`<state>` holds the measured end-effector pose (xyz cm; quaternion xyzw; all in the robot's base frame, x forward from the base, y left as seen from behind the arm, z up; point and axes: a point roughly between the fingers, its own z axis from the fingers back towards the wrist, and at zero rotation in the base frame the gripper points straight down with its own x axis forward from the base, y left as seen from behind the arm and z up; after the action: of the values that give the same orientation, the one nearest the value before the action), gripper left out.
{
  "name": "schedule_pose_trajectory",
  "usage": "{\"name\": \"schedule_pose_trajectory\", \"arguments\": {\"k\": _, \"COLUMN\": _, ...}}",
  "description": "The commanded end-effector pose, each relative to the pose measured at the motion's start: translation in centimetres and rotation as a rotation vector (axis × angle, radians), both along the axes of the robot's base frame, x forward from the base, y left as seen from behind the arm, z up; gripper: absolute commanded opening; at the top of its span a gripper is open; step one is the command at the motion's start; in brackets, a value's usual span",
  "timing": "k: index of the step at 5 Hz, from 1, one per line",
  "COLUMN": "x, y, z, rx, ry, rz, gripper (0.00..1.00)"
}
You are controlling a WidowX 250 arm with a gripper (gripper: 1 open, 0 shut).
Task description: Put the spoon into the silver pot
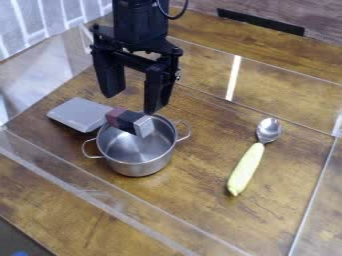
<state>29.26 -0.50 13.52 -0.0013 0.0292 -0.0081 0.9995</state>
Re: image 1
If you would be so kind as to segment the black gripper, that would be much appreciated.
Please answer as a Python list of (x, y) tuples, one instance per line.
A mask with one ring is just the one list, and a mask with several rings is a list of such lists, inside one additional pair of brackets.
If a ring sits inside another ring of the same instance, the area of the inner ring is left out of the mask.
[(146, 73), (145, 113), (153, 115), (170, 102), (175, 81), (181, 78), (183, 50), (165, 37), (130, 46), (114, 38), (114, 28), (91, 27), (91, 54), (100, 91), (107, 98), (126, 89), (124, 67)]

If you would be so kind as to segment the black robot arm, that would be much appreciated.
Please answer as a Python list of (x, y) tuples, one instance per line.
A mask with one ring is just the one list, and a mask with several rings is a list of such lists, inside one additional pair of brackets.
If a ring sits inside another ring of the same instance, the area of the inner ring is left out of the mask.
[(167, 40), (170, 0), (112, 0), (114, 26), (94, 24), (91, 54), (100, 91), (107, 98), (126, 89), (124, 68), (146, 74), (145, 113), (151, 115), (170, 102), (181, 78), (183, 50)]

